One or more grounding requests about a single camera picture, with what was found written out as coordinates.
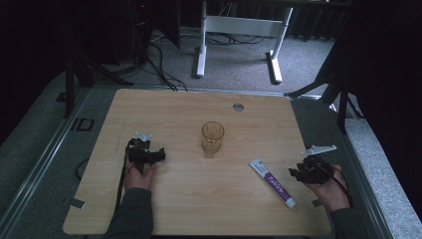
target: sleeve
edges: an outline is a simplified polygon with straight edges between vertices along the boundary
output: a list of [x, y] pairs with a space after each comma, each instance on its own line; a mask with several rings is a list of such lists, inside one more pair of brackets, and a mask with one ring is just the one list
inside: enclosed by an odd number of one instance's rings
[[366, 228], [354, 208], [343, 208], [330, 213], [335, 228], [335, 239], [365, 239]]
[[104, 239], [147, 239], [153, 228], [151, 191], [131, 188], [114, 214]]

